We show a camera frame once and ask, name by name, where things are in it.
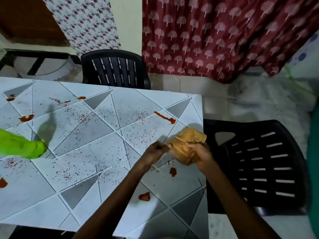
person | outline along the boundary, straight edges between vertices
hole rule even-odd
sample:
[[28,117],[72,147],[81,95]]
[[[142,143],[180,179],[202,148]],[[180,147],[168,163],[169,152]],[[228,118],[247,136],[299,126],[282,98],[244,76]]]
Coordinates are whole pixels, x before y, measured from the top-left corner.
[[[280,239],[277,233],[258,215],[231,185],[217,162],[214,161],[207,144],[187,143],[198,154],[198,169],[205,175],[217,194],[237,237]],[[169,151],[160,142],[151,144],[134,164],[123,181],[103,202],[96,212],[81,226],[73,239],[110,238],[120,221],[135,188],[151,165]]]

brown door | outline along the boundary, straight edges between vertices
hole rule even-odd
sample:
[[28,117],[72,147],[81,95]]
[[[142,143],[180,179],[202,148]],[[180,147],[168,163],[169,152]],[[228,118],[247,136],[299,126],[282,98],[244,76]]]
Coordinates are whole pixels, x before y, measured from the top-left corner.
[[43,0],[1,0],[0,29],[9,39],[67,40]]

red curtain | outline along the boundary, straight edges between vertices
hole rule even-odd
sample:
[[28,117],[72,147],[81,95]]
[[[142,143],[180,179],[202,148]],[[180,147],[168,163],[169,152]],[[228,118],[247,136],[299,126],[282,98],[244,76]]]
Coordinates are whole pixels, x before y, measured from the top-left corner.
[[150,73],[273,76],[318,28],[318,0],[143,0],[142,56]]

blue polka dot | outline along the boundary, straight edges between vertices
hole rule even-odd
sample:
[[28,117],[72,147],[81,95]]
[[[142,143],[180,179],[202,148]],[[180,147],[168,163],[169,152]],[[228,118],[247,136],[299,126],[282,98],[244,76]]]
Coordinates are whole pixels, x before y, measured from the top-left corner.
[[318,38],[318,34],[315,33],[315,34],[309,39],[309,42],[313,42],[313,41],[315,41],[317,38]]
[[304,60],[306,57],[307,57],[307,54],[306,54],[306,53],[302,53],[302,54],[299,55],[298,60],[299,60],[299,61],[302,61],[302,60]]

black plastic chair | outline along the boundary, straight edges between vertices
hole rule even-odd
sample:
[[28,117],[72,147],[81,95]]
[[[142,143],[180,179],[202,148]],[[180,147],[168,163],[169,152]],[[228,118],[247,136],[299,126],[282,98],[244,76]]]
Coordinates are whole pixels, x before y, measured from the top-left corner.
[[123,50],[102,49],[81,56],[83,83],[151,89],[141,56]]
[[[233,132],[235,137],[218,146],[217,132]],[[204,119],[204,133],[214,159],[260,215],[307,214],[311,203],[307,164],[296,141],[279,121]],[[225,213],[208,182],[207,200],[208,213]]]

